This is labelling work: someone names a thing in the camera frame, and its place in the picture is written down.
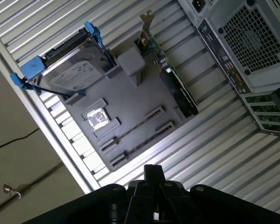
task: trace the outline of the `white label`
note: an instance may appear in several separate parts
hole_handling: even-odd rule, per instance
[[[71,91],[79,91],[92,85],[102,76],[88,61],[81,61],[54,77],[51,82]]]

